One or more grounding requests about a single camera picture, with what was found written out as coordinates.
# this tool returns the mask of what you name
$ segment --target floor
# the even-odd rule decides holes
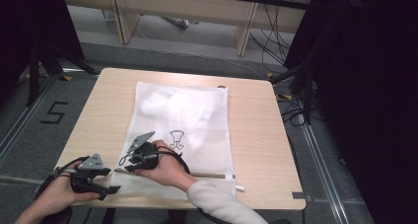
[[[234,27],[231,26],[194,23],[183,30],[160,17],[143,16],[129,44],[122,45],[118,41],[115,21],[104,15],[103,11],[72,6],[69,6],[69,11],[86,60],[98,70],[111,66],[258,80],[267,80],[268,73],[279,75],[287,70],[273,56],[263,53],[252,38],[248,41],[245,55],[237,56]],[[265,35],[269,36],[271,32],[251,30],[251,33],[264,45]],[[280,36],[286,43],[291,44],[293,35],[281,33]],[[279,47],[272,41],[267,43],[266,47],[277,54],[274,55],[276,58],[285,57],[287,52],[284,48],[284,54],[280,54]],[[62,61],[62,65],[65,68],[76,68],[65,60]],[[55,165],[60,149],[65,146],[66,139],[95,82],[95,78],[85,74],[74,75],[69,82],[56,81],[45,94],[24,132],[17,138],[16,145],[10,149],[6,158],[0,160],[0,175],[33,180],[44,178],[47,174],[45,170]],[[274,91],[276,94],[289,95],[290,83],[291,80],[278,83],[273,86]],[[28,80],[24,78],[18,85],[11,103],[0,109],[1,138],[6,137],[8,128],[24,110],[27,89]],[[50,119],[47,115],[50,105],[60,101],[69,102],[72,106],[67,107],[67,116],[63,122],[54,126],[39,123]],[[293,112],[298,112],[298,106],[294,102],[278,99],[278,105],[294,149],[307,208],[303,211],[257,211],[267,221],[285,218],[294,224],[374,223],[350,172],[340,159],[337,145],[326,126],[326,119],[320,114],[320,103],[314,105],[318,110],[312,112],[313,123],[308,128],[300,126],[302,118],[294,115]],[[313,132],[314,144],[308,142],[309,129]],[[34,161],[39,161],[45,169],[34,172],[22,169],[30,168]],[[5,182],[1,182],[0,186],[2,200],[16,196],[20,198],[11,205],[6,201],[0,202],[0,210],[10,210],[12,213],[6,215],[6,212],[0,211],[0,220],[12,222],[31,202],[34,186],[15,186]],[[335,195],[340,201],[336,204],[340,206],[336,206],[330,198]],[[76,207],[71,223],[98,223],[102,222],[104,216],[103,209]]]

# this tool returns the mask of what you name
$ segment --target tripod leg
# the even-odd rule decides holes
[[[77,65],[77,67],[83,69],[84,71],[90,73],[90,74],[98,74],[96,72],[96,70],[92,67],[90,67],[88,64],[86,64],[85,62],[75,58],[74,56],[72,56],[70,53],[62,50],[61,48],[59,48],[56,45],[53,45],[51,43],[48,42],[43,42],[41,44],[46,50],[51,50],[53,53],[55,53],[56,55],[60,55],[65,57],[66,59],[68,59],[70,62],[72,62],[73,64]]]
[[[297,75],[297,73],[300,71],[300,69],[301,69],[301,65],[298,65],[298,66],[290,69],[286,73],[283,73],[283,74],[281,74],[281,75],[279,75],[279,76],[277,76],[275,78],[270,79],[270,83],[271,84],[276,84],[276,83],[278,83],[280,81],[283,81],[283,80],[285,80],[287,78],[290,78],[290,77],[292,77],[294,75]]]
[[[40,61],[49,75],[59,75],[62,72],[62,67],[57,58],[49,54],[47,49],[41,48],[38,52],[41,53]]]

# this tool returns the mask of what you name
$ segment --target black cable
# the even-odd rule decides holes
[[[130,156],[132,156],[132,154],[130,154],[130,153],[128,153],[128,154],[126,154],[124,157],[122,157],[120,160],[119,160],[119,166],[123,166],[123,164],[125,164],[125,162],[126,162],[126,158],[127,157],[130,157]]]
[[[268,45],[268,42],[269,41],[271,41],[271,35],[273,34],[273,27],[272,27],[272,31],[270,32],[270,35],[268,36],[268,38],[267,38],[267,41],[265,42],[265,44],[264,44],[264,48],[267,48],[267,45]],[[277,55],[277,54],[274,54],[274,55],[276,55],[278,58],[280,58],[280,61],[279,61],[279,63],[281,63],[282,65],[284,64],[284,60],[283,60],[283,58],[281,58],[279,55]]]
[[[262,34],[265,36],[265,37],[270,37],[270,36],[268,36],[265,32],[264,32],[264,30],[261,30],[261,32],[262,32]],[[275,44],[280,44],[280,42],[277,42],[276,40],[274,40],[274,39],[271,39],[271,41],[273,42],[273,43],[275,43]],[[290,48],[290,45],[288,44],[288,43],[286,43],[287,45],[283,45],[282,44],[282,46],[283,47],[285,47],[286,49],[289,49]]]
[[[290,105],[289,106],[294,106],[295,108],[298,108],[298,110],[302,110],[302,108],[297,104],[297,103],[295,103],[293,100],[279,100],[278,101],[279,103],[289,103]]]
[[[273,50],[265,47],[260,41],[258,41],[252,33],[249,33],[249,35],[252,37],[252,39],[255,41],[255,43],[264,51],[266,51],[272,58],[274,58],[277,62],[283,64],[284,61],[281,60],[280,56],[278,56],[276,53],[273,52]]]
[[[284,114],[287,114],[287,113],[289,113],[289,112],[300,112],[300,111],[302,110],[301,108],[299,108],[299,105],[297,105],[295,102],[293,102],[293,101],[291,101],[291,100],[288,100],[288,101],[282,101],[282,102],[289,103],[289,106],[287,106],[287,107],[286,107]],[[295,106],[297,109],[294,109],[294,110],[289,111],[289,108],[290,108],[291,106]]]
[[[37,191],[36,195],[35,195],[35,199],[37,199],[44,191],[45,189],[49,186],[49,184],[55,180],[55,178],[59,177],[61,175],[61,173],[64,172],[65,169],[67,169],[71,164],[79,162],[79,161],[86,161],[88,158],[90,158],[90,156],[87,157],[80,157],[77,159],[74,159],[73,161],[65,164],[63,167],[61,168],[56,168],[51,175],[49,175],[49,177],[46,178],[46,180],[42,183],[42,185],[40,185],[39,190]]]
[[[181,163],[181,165],[184,167],[184,170],[190,174],[190,170],[188,169],[187,164],[185,164],[185,162],[182,160],[181,158],[181,154],[178,155],[176,154],[176,152],[166,152],[166,151],[158,151],[158,152],[151,152],[151,153],[144,153],[144,156],[148,156],[148,155],[154,155],[154,154],[164,154],[164,155],[171,155],[173,157],[175,157],[175,159]]]
[[[296,117],[296,116],[299,116],[300,114],[302,114],[303,112],[301,112],[301,111],[299,111],[299,112],[295,112],[295,113],[293,113],[292,115],[290,115],[290,117],[288,117],[287,119],[285,119],[285,120],[283,120],[283,122],[287,122],[287,121],[289,121],[290,122],[290,124],[292,124],[293,126],[295,126],[295,127],[299,127],[299,126],[302,126],[302,125],[304,125],[305,124],[305,119],[303,119],[303,121],[302,122],[300,122],[300,123],[294,123],[293,122],[293,119]]]
[[[288,111],[288,112],[283,112],[282,113],[282,116],[284,116],[284,115],[286,115],[286,114],[288,114],[288,113],[291,113],[291,112],[300,112],[301,110],[299,110],[299,109],[293,109],[293,110],[291,110],[291,111]]]
[[[269,21],[269,23],[270,23],[270,27],[271,27],[271,31],[272,31],[272,33],[274,33],[274,35],[276,36],[276,39],[277,39],[277,45],[279,46],[279,51],[280,51],[280,53],[281,53],[281,55],[283,56],[283,57],[281,57],[281,60],[284,62],[285,60],[286,60],[286,57],[287,57],[287,55],[286,55],[286,53],[285,53],[285,51],[284,51],[284,49],[283,49],[283,45],[280,43],[280,39],[282,39],[282,37],[280,36],[280,34],[279,34],[279,30],[278,30],[278,16],[279,16],[279,7],[278,6],[276,6],[276,8],[275,8],[275,18],[274,18],[274,22],[272,22],[271,21],[271,18],[270,18],[270,15],[268,14],[268,10],[267,10],[267,5],[264,5],[264,9],[265,9],[265,12],[266,12],[266,14],[267,14],[267,18],[268,18],[268,21]]]

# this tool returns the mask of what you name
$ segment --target power cord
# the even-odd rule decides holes
[[[267,52],[273,59],[275,59],[277,62],[281,63],[281,65],[283,65],[283,62],[281,62],[281,59],[269,48],[267,48],[265,45],[262,45],[261,42],[259,42],[252,33],[249,34],[251,36],[251,38],[254,40],[254,42],[262,49],[262,54],[261,54],[261,62],[262,65],[264,66],[264,68],[270,72],[273,73],[279,73],[282,74],[283,72],[278,72],[272,69],[269,69],[265,63],[264,63],[264,53]]]
[[[290,45],[287,42],[285,42],[283,40],[283,38],[280,36],[280,34],[279,34],[278,17],[279,17],[280,7],[279,6],[276,6],[275,7],[275,18],[274,18],[274,22],[271,21],[270,15],[269,15],[268,10],[267,10],[267,5],[264,5],[264,10],[265,10],[265,12],[267,14],[267,18],[268,18],[268,21],[270,23],[271,32],[274,33],[274,35],[276,36],[277,41],[275,41],[275,42],[277,42],[277,45],[279,46],[280,54],[283,55],[283,57],[281,59],[284,62],[286,60],[287,54],[285,53],[285,50],[283,49],[284,48],[284,45],[280,43],[280,39],[286,44],[286,47],[289,48]]]
[[[161,50],[157,50],[157,49],[155,49],[154,47],[153,47],[153,45],[152,45],[152,43],[151,43],[151,41],[138,29],[138,32],[139,32],[139,34],[150,44],[150,46],[151,46],[151,49],[153,50],[153,51],[155,51],[155,52],[157,52],[157,53],[160,53],[160,54],[171,54],[171,55],[175,55],[175,56],[180,56],[180,57],[199,57],[199,58],[204,58],[204,59],[211,59],[211,60],[220,60],[220,61],[223,61],[223,62],[226,62],[226,63],[229,63],[229,64],[231,64],[231,65],[234,65],[234,66],[237,66],[237,67],[240,67],[240,68],[243,68],[243,69],[246,69],[246,70],[249,70],[249,71],[251,71],[251,72],[253,72],[255,75],[257,75],[258,77],[260,77],[261,79],[264,79],[264,80],[269,80],[269,78],[268,77],[265,77],[265,76],[262,76],[262,75],[260,75],[260,74],[258,74],[255,70],[253,70],[252,68],[250,68],[250,67],[246,67],[246,66],[243,66],[243,65],[239,65],[239,64],[237,64],[237,63],[233,63],[233,62],[231,62],[231,61],[229,61],[229,60],[226,60],[226,59],[222,59],[222,58],[216,58],[216,57],[210,57],[210,56],[204,56],[204,55],[191,55],[191,54],[182,54],[182,53],[174,53],[174,52],[168,52],[168,51],[161,51]]]
[[[286,107],[286,109],[285,109],[285,111],[284,112],[282,112],[281,113],[281,115],[282,115],[282,119],[283,119],[283,122],[285,123],[285,122],[290,122],[290,124],[292,124],[293,126],[295,126],[295,127],[299,127],[299,126],[303,126],[303,125],[305,125],[306,124],[306,119],[303,117],[303,120],[302,120],[302,122],[294,122],[294,119],[296,118],[296,117],[298,117],[300,114],[303,114],[304,113],[304,109],[303,108],[301,108],[297,103],[296,103],[296,100],[299,100],[300,98],[295,98],[294,100],[288,100],[288,99],[279,99],[278,101],[277,101],[277,103],[278,104],[280,104],[280,103],[288,103],[289,104],[289,106],[287,106]],[[316,116],[313,116],[312,114],[311,114],[311,112],[312,111],[316,111],[316,110],[319,110],[319,108],[318,107],[314,107],[314,108],[310,108],[310,111],[309,111],[309,115],[310,115],[310,117],[312,117],[312,118],[314,118],[314,119],[317,119],[317,120],[319,120],[319,121],[324,121],[324,119],[323,118],[321,118],[321,117],[316,117]]]

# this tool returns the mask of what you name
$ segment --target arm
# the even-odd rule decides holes
[[[187,198],[205,213],[229,223],[267,223],[254,210],[209,181],[195,182],[188,189]]]
[[[157,147],[166,147],[162,141],[154,141]],[[256,212],[225,193],[208,181],[198,181],[186,173],[181,164],[170,155],[160,155],[154,170],[136,170],[135,174],[149,178],[163,186],[177,187],[187,193],[188,200],[213,217],[230,223],[267,223]]]
[[[78,164],[75,163],[69,168],[74,169]],[[75,202],[91,201],[98,198],[99,194],[94,192],[75,193],[71,188],[70,178],[58,177],[19,216],[15,223],[40,223],[46,216],[60,212]]]

